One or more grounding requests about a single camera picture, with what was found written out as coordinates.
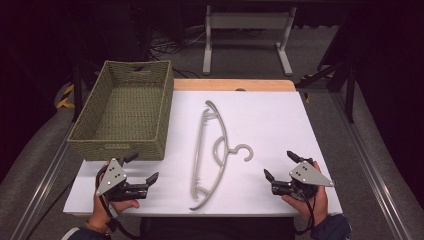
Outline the grey plastic clothes hanger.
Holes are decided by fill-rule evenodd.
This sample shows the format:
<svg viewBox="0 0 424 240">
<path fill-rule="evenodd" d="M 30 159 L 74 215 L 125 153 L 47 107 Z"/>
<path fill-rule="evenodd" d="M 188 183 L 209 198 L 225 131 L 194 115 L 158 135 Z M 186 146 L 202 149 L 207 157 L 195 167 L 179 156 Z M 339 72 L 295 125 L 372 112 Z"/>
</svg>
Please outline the grey plastic clothes hanger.
<svg viewBox="0 0 424 240">
<path fill-rule="evenodd" d="M 245 162 L 252 160 L 254 157 L 253 149 L 247 144 L 238 144 L 234 148 L 229 147 L 228 132 L 226 129 L 226 125 L 217 106 L 211 100 L 206 100 L 205 104 L 207 108 L 203 110 L 201 115 L 199 132 L 198 132 L 197 142 L 196 142 L 196 149 L 194 154 L 192 180 L 191 180 L 191 187 L 190 187 L 190 192 L 193 199 L 198 199 L 199 194 L 203 194 L 204 198 L 196 206 L 190 207 L 191 211 L 197 211 L 201 209 L 208 202 L 208 200 L 213 196 L 213 194 L 215 193 L 217 187 L 219 186 L 222 180 L 222 177 L 226 169 L 226 164 L 228 162 L 228 157 L 231 154 L 235 155 L 241 149 L 245 149 L 248 152 L 248 155 L 244 158 Z M 200 163 L 201 163 L 204 129 L 207 122 L 212 119 L 216 119 L 218 121 L 220 125 L 220 132 L 221 132 L 221 135 L 215 140 L 212 147 L 212 157 L 215 163 L 219 166 L 219 171 L 217 173 L 217 176 L 212 186 L 210 188 L 205 188 L 199 184 L 199 181 L 200 181 L 199 169 L 200 169 Z"/>
</svg>

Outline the green woven basket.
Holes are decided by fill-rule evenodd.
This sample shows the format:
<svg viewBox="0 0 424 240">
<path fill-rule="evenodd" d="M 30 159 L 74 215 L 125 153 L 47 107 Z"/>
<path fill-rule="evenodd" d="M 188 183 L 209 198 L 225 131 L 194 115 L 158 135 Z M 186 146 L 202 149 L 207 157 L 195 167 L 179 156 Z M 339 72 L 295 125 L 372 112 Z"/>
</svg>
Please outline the green woven basket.
<svg viewBox="0 0 424 240">
<path fill-rule="evenodd" d="M 165 157 L 174 76 L 169 61 L 104 63 L 68 137 L 87 161 Z"/>
</svg>

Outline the yellow black striped tape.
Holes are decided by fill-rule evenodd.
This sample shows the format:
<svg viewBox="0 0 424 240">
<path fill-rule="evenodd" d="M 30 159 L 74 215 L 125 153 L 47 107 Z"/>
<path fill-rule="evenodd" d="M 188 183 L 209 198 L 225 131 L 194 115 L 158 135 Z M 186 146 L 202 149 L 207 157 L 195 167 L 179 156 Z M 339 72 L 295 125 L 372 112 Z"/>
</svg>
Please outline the yellow black striped tape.
<svg viewBox="0 0 424 240">
<path fill-rule="evenodd" d="M 74 103 L 68 101 L 73 90 L 74 90 L 74 84 L 69 83 L 68 86 L 65 88 L 61 99 L 56 105 L 57 108 L 74 108 L 75 107 Z"/>
</svg>

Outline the black metal stand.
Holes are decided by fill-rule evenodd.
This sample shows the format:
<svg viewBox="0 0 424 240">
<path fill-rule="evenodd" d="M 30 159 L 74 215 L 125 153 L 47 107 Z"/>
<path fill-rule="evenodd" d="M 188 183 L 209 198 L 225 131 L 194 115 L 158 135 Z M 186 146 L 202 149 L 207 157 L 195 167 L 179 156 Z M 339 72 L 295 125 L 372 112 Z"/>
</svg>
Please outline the black metal stand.
<svg viewBox="0 0 424 240">
<path fill-rule="evenodd" d="M 83 59 L 75 64 L 72 81 L 74 84 L 75 104 L 73 122 L 76 122 L 83 108 L 83 87 L 91 90 L 99 74 L 100 67 L 91 61 Z"/>
<path fill-rule="evenodd" d="M 331 80 L 327 83 L 326 89 L 329 92 L 339 92 L 343 86 L 346 86 L 346 95 L 344 102 L 344 112 L 350 123 L 353 123 L 353 102 L 355 92 L 356 71 L 351 62 L 340 62 L 330 65 L 317 73 L 306 76 L 304 80 L 295 84 L 297 89 L 305 89 L 307 86 L 332 74 Z"/>
</svg>

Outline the grey metal stand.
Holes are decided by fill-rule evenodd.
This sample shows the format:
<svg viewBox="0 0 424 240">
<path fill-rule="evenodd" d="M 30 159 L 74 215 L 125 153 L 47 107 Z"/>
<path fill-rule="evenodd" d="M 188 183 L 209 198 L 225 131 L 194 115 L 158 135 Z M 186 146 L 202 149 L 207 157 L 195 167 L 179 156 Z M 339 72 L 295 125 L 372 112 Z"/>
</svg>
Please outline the grey metal stand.
<svg viewBox="0 0 424 240">
<path fill-rule="evenodd" d="M 297 8 L 287 12 L 214 12 L 212 6 L 206 7 L 205 16 L 205 48 L 203 58 L 203 74 L 211 73 L 212 62 L 212 30 L 213 29 L 265 29 L 282 30 L 280 42 L 275 44 L 280 63 L 286 76 L 292 76 L 293 70 L 288 60 L 286 46 L 293 26 Z"/>
</svg>

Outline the person's left hand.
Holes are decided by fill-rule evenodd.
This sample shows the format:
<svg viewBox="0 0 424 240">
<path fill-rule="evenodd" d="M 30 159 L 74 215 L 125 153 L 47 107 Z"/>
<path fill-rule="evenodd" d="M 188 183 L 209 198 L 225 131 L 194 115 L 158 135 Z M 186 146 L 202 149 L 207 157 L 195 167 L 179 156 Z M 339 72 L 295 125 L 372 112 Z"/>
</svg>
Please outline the person's left hand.
<svg viewBox="0 0 424 240">
<path fill-rule="evenodd" d="M 93 213 L 88 220 L 88 224 L 96 230 L 105 233 L 108 230 L 107 223 L 110 221 L 110 217 L 105 211 L 101 204 L 101 199 L 98 196 L 93 197 L 93 204 Z M 137 200 L 127 200 L 122 202 L 112 202 L 111 206 L 120 213 L 129 208 L 138 209 L 140 204 Z"/>
</svg>

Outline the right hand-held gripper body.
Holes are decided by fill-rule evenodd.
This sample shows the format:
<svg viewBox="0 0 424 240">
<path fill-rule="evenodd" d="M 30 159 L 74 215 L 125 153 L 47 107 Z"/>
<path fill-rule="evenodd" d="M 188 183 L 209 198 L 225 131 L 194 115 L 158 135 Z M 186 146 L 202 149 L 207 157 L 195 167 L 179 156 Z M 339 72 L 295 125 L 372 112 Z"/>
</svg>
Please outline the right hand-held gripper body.
<svg viewBox="0 0 424 240">
<path fill-rule="evenodd" d="M 289 195 L 306 202 L 316 196 L 318 187 L 333 187 L 334 182 L 317 170 L 312 163 L 303 160 L 289 172 L 289 182 L 271 177 L 271 191 L 274 195 Z"/>
</svg>

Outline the person's right hand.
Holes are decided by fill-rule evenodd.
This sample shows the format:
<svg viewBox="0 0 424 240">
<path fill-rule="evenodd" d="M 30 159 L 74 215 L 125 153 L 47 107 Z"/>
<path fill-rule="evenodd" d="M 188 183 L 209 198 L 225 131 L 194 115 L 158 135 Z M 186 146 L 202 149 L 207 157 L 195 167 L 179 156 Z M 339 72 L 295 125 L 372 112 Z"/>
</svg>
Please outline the person's right hand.
<svg viewBox="0 0 424 240">
<path fill-rule="evenodd" d="M 328 216 L 328 197 L 323 186 L 318 187 L 316 197 L 310 202 L 310 205 L 314 206 L 313 213 L 310 213 L 306 202 L 302 202 L 288 195 L 283 195 L 281 199 L 296 209 L 300 216 L 306 221 L 308 221 L 311 216 L 314 216 L 315 226 L 320 224 Z"/>
</svg>

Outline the person's dark clothing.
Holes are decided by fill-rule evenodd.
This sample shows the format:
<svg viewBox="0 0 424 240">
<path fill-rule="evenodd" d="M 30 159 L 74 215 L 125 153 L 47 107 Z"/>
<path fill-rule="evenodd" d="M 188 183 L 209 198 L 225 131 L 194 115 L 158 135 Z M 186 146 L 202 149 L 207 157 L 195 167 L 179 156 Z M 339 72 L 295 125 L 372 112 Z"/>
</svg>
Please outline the person's dark clothing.
<svg viewBox="0 0 424 240">
<path fill-rule="evenodd" d="M 149 217 L 143 240 L 295 240 L 294 219 L 284 217 Z"/>
</svg>

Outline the aluminium rail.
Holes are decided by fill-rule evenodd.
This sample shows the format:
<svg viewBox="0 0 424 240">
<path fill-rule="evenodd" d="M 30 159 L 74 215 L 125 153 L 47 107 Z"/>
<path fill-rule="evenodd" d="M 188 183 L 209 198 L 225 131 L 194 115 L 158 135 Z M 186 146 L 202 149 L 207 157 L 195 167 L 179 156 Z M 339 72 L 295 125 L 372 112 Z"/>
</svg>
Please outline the aluminium rail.
<svg viewBox="0 0 424 240">
<path fill-rule="evenodd" d="M 36 217 L 41 211 L 42 205 L 48 197 L 65 161 L 65 155 L 69 148 L 67 138 L 73 126 L 74 124 L 70 123 L 69 127 L 67 128 L 65 135 L 60 142 L 58 150 L 51 160 L 47 170 L 43 172 L 43 178 L 38 184 L 36 191 L 33 194 L 25 212 L 20 218 L 20 221 L 17 224 L 10 240 L 26 240 L 29 237 L 31 230 L 34 228 Z"/>
<path fill-rule="evenodd" d="M 331 93 L 330 97 L 359 154 L 361 167 L 393 236 L 396 240 L 413 240 L 412 235 L 401 218 L 400 212 L 395 205 L 387 185 L 385 184 L 374 162 L 370 158 L 355 124 L 351 123 L 346 116 L 342 98 L 338 93 Z"/>
</svg>

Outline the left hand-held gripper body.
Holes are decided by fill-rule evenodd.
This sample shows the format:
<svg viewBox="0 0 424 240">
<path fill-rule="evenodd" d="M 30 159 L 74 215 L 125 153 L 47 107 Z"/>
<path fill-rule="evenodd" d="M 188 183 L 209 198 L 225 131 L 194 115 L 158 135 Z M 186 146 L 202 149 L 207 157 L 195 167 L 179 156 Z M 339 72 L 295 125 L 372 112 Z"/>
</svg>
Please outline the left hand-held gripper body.
<svg viewBox="0 0 424 240">
<path fill-rule="evenodd" d="M 147 197 L 149 185 L 147 183 L 128 183 L 127 174 L 123 169 L 124 164 L 124 160 L 112 158 L 106 169 L 100 171 L 102 180 L 95 191 L 97 196 L 103 196 L 109 202 L 145 199 Z"/>
</svg>

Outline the white table cover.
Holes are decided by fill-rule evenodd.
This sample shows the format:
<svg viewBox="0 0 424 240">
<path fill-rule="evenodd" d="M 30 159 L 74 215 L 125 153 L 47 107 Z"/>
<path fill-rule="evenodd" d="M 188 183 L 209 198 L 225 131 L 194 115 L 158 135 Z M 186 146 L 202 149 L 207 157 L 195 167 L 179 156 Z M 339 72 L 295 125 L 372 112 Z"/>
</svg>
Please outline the white table cover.
<svg viewBox="0 0 424 240">
<path fill-rule="evenodd" d="M 230 148 L 247 144 L 254 151 L 245 162 L 245 149 L 228 157 L 222 180 L 213 196 L 199 210 L 191 211 L 203 198 L 193 199 L 190 187 L 193 161 L 201 115 L 211 100 L 218 108 L 228 132 Z M 212 147 L 221 135 L 216 119 L 204 129 L 199 184 L 210 188 L 219 166 L 212 157 Z M 137 159 L 125 163 L 127 181 L 142 184 L 158 172 L 158 180 L 149 188 L 133 216 L 143 217 L 290 217 L 296 210 L 274 195 L 265 178 L 267 169 L 276 179 L 288 182 L 295 163 L 287 152 L 313 164 L 331 180 L 326 163 L 297 92 L 260 91 L 174 91 L 170 110 L 165 157 L 159 161 Z M 93 196 L 102 180 L 100 171 L 110 160 L 87 161 L 82 165 L 65 203 L 68 214 L 88 215 Z M 338 213 L 341 206 L 333 187 L 326 187 L 329 209 Z"/>
</svg>

